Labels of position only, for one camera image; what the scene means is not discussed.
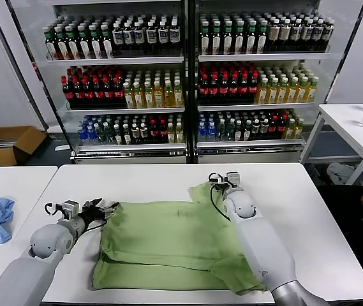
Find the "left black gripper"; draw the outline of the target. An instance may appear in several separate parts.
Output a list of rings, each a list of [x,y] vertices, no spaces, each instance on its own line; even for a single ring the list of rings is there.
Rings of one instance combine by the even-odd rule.
[[[112,215],[116,208],[119,206],[118,201],[112,201],[107,206],[100,208],[98,204],[103,202],[103,198],[96,198],[93,200],[87,200],[83,204],[83,211],[78,216],[84,221],[85,224],[91,224],[94,221],[105,220],[106,215]]]

